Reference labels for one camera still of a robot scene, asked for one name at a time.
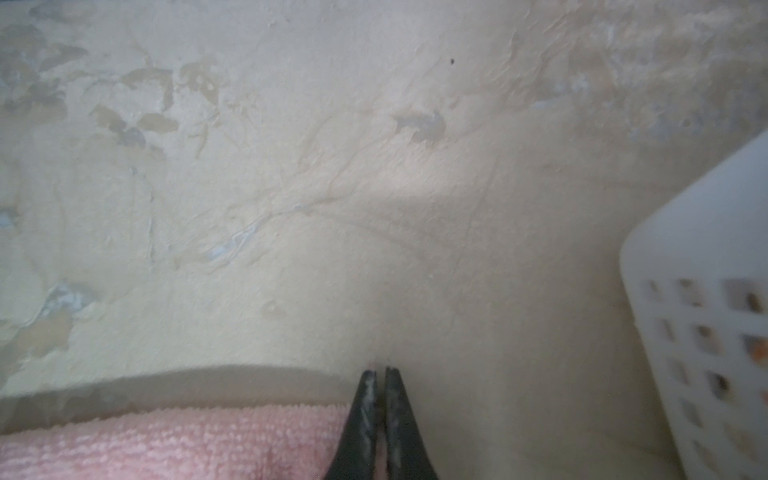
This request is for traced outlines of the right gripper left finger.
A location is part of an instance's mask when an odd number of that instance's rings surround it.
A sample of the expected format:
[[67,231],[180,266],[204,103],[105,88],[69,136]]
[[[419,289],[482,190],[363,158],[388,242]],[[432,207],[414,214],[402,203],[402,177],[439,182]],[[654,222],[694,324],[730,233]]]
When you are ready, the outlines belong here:
[[325,480],[372,480],[378,436],[377,372],[365,370],[358,382],[336,453]]

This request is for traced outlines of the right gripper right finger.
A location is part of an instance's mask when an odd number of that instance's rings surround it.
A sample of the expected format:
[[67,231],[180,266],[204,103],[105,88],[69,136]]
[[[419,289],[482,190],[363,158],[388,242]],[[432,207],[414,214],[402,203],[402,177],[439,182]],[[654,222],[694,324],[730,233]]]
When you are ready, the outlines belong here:
[[400,371],[385,370],[385,435],[390,480],[437,480]]

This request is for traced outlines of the pink towel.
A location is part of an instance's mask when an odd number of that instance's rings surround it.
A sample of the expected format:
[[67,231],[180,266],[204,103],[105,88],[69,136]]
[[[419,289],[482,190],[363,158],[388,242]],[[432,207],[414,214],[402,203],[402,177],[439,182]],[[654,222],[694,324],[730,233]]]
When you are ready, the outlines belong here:
[[4,479],[319,479],[346,406],[163,409],[1,438]]

